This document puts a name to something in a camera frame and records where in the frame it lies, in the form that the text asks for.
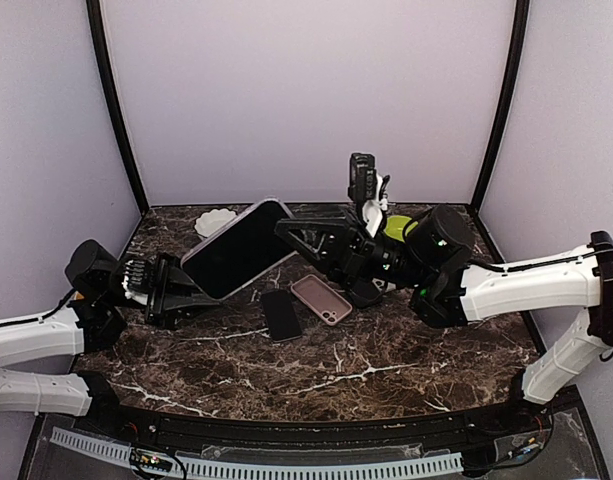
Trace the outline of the small circuit board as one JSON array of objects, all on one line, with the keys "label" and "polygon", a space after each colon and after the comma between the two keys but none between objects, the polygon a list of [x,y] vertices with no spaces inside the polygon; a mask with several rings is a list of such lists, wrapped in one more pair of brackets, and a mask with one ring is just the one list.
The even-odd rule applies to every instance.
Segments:
[{"label": "small circuit board", "polygon": [[138,472],[170,473],[173,469],[173,463],[166,455],[135,448],[129,453],[129,464]]}]

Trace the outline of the black front rail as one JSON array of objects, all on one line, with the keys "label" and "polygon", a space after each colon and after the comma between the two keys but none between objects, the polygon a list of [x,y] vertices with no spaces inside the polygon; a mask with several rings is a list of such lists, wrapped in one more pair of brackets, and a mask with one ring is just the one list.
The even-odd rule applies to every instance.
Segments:
[{"label": "black front rail", "polygon": [[118,440],[187,451],[208,446],[350,449],[410,443],[470,447],[545,425],[527,412],[511,412],[506,404],[386,420],[302,423],[209,419],[121,406],[107,421],[79,418],[74,423]]}]

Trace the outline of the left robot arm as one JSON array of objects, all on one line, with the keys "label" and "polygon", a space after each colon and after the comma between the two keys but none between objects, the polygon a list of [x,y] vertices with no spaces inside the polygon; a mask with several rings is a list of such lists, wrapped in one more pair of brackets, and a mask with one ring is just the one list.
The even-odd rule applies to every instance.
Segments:
[{"label": "left robot arm", "polygon": [[127,427],[127,415],[102,374],[38,374],[14,365],[113,347],[127,326],[123,308],[142,311],[150,325],[172,329],[178,315],[219,302],[182,271],[176,257],[117,259],[95,240],[76,248],[65,275],[71,289],[55,308],[0,319],[0,413],[88,417],[106,436],[117,436]]}]

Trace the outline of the right black frame post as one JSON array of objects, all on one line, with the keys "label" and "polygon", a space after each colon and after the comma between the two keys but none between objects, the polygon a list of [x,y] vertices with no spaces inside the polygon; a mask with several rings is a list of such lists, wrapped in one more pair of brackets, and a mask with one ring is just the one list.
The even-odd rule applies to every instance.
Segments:
[{"label": "right black frame post", "polygon": [[508,54],[497,107],[475,189],[469,204],[473,216],[478,216],[481,212],[501,148],[519,73],[529,11],[529,0],[517,0],[515,2]]}]

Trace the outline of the black frame post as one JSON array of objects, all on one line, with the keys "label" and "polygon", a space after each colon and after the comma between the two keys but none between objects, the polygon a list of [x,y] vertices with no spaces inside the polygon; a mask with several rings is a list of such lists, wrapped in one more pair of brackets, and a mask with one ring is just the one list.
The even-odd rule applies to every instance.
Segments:
[{"label": "black frame post", "polygon": [[132,150],[128,129],[120,105],[105,32],[102,4],[98,0],[86,0],[85,4],[98,76],[101,82],[116,145],[133,199],[140,215],[144,216],[150,210],[150,205],[138,171],[137,162]]},{"label": "black frame post", "polygon": [[515,2],[508,54],[497,107],[475,189],[469,204],[473,216],[478,216],[481,212],[501,148],[519,73],[529,11],[529,0],[517,0]]}]

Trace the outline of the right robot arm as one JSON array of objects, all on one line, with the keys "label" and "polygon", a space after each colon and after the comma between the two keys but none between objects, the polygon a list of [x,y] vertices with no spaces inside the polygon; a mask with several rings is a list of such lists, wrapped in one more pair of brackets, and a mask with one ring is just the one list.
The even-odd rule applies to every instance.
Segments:
[{"label": "right robot arm", "polygon": [[576,307],[567,331],[513,380],[496,413],[507,434],[520,432],[535,405],[550,402],[594,359],[613,349],[613,239],[592,233],[570,251],[507,264],[474,259],[475,236],[463,217],[438,205],[409,220],[398,239],[383,221],[352,210],[337,218],[283,219],[275,233],[356,304],[387,289],[412,289],[409,305],[426,325],[467,326],[501,314]]}]

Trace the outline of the green bowl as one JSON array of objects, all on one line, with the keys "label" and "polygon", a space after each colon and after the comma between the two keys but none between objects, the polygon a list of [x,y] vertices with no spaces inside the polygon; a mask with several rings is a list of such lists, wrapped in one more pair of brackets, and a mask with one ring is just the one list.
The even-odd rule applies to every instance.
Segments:
[{"label": "green bowl", "polygon": [[405,242],[408,231],[415,228],[418,224],[417,220],[413,220],[411,217],[404,215],[391,215],[386,219],[386,224],[383,229],[385,236],[402,242]]}]

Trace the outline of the white scalloped bowl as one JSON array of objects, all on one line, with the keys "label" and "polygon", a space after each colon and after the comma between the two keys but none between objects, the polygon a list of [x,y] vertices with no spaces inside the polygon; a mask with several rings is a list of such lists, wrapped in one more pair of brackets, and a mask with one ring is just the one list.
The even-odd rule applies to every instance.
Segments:
[{"label": "white scalloped bowl", "polygon": [[195,220],[194,229],[202,239],[206,239],[236,218],[237,213],[231,209],[212,209]]}]

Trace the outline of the pink phone case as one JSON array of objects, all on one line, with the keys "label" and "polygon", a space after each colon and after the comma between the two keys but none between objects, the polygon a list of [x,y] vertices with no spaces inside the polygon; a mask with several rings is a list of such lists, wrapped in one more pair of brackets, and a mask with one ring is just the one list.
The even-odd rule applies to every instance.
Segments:
[{"label": "pink phone case", "polygon": [[329,326],[337,325],[353,310],[347,300],[313,274],[294,282],[290,290],[298,300]]}]

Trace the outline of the left black frame post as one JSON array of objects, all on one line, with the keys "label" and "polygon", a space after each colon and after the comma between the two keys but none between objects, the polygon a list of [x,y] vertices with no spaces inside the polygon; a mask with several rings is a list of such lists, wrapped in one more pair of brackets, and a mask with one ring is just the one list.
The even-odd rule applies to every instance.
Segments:
[{"label": "left black frame post", "polygon": [[102,4],[98,0],[86,0],[85,4],[98,76],[101,82],[116,145],[133,199],[140,215],[144,216],[150,210],[150,205],[138,171],[137,162],[132,150],[128,129],[120,105],[105,32]]}]

